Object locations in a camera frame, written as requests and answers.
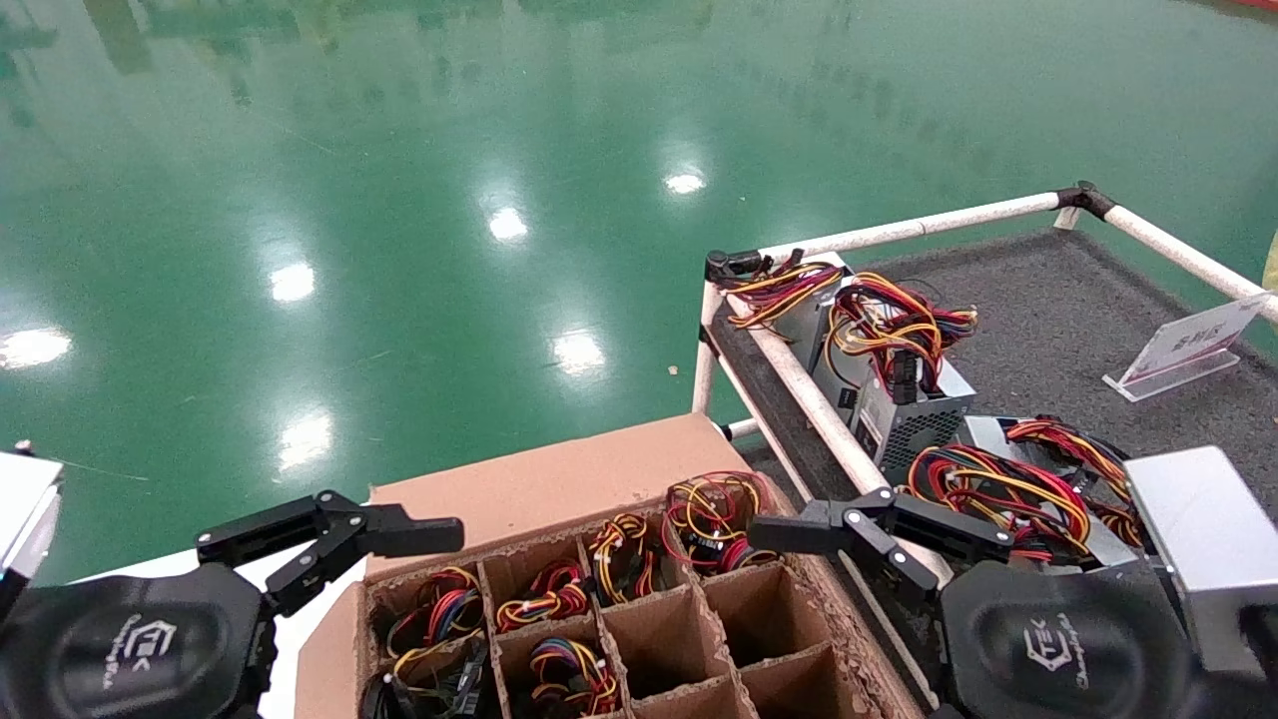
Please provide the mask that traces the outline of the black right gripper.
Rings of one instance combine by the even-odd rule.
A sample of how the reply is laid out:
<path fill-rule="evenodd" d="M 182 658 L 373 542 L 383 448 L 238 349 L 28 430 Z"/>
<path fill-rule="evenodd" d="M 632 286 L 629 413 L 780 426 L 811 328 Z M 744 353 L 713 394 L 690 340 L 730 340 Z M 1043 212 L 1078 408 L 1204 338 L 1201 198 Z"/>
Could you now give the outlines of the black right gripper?
<path fill-rule="evenodd" d="M 976 563 L 947 584 L 905 541 Z M 805 556 L 845 552 L 902 602 L 939 596 L 942 711 L 953 718 L 1273 718 L 1275 691 L 1210 672 L 1150 570 L 1013 570 L 996 524 L 889 488 L 809 501 L 796 517 L 757 515 L 749 545 Z"/>

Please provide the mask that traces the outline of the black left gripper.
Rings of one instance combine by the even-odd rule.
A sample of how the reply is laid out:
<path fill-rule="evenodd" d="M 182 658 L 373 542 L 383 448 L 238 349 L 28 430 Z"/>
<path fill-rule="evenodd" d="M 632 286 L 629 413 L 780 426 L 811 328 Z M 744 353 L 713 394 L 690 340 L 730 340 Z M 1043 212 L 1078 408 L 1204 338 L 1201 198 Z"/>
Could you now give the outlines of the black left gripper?
<path fill-rule="evenodd" d="M 412 518 L 336 490 L 206 529 L 181 576 L 109 576 L 33 587 L 3 619 L 5 718 L 256 718 L 293 617 L 366 556 L 464 547 L 461 518 Z M 227 567 L 305 547 L 266 593 Z"/>

